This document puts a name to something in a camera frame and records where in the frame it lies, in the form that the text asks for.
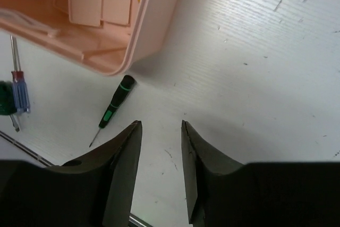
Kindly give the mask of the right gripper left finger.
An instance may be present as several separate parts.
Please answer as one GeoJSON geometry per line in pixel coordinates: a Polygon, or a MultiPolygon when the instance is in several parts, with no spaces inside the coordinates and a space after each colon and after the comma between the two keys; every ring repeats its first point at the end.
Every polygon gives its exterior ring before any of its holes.
{"type": "Polygon", "coordinates": [[[142,142],[132,122],[60,166],[1,161],[1,226],[127,226],[142,142]]]}

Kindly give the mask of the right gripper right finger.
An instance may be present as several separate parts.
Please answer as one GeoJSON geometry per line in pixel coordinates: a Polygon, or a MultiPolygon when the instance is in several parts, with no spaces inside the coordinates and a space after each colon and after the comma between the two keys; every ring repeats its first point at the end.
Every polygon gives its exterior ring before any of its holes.
{"type": "Polygon", "coordinates": [[[181,126],[193,226],[339,226],[338,162],[242,164],[181,126]]]}

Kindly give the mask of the black green precision screwdriver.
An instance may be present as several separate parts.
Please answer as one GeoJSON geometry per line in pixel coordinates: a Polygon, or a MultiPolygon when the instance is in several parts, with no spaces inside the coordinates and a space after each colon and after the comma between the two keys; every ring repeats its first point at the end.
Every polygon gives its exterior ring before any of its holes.
{"type": "Polygon", "coordinates": [[[126,100],[127,96],[129,95],[130,91],[133,89],[135,85],[135,79],[130,75],[125,75],[118,85],[117,89],[115,90],[110,103],[108,104],[103,117],[101,118],[98,124],[98,131],[94,136],[93,140],[91,141],[89,148],[94,144],[97,136],[99,135],[100,131],[104,129],[109,122],[111,121],[112,117],[115,115],[117,110],[126,100]]]}

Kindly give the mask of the pink plastic toolbox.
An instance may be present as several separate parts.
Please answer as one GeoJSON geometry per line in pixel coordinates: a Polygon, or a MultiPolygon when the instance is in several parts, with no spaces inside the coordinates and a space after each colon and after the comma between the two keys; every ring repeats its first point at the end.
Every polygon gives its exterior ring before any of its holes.
{"type": "Polygon", "coordinates": [[[177,0],[1,0],[1,28],[104,75],[161,50],[177,0]]]}

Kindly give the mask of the stubby green grey screwdriver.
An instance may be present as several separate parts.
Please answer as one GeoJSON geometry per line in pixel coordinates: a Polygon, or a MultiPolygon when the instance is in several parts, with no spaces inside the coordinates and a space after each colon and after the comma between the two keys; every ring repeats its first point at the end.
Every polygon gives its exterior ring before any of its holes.
{"type": "Polygon", "coordinates": [[[9,116],[16,132],[20,131],[19,125],[14,117],[17,109],[15,107],[13,88],[10,81],[1,80],[1,116],[9,116]]]}

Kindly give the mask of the blue red handled screwdriver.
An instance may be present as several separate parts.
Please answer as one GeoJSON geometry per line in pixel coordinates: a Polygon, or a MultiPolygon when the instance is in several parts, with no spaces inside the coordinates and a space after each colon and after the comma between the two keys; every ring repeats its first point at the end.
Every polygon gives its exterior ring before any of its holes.
{"type": "Polygon", "coordinates": [[[12,73],[12,87],[15,107],[19,114],[30,113],[30,101],[24,72],[21,70],[18,44],[16,38],[11,35],[11,49],[14,70],[12,73]]]}

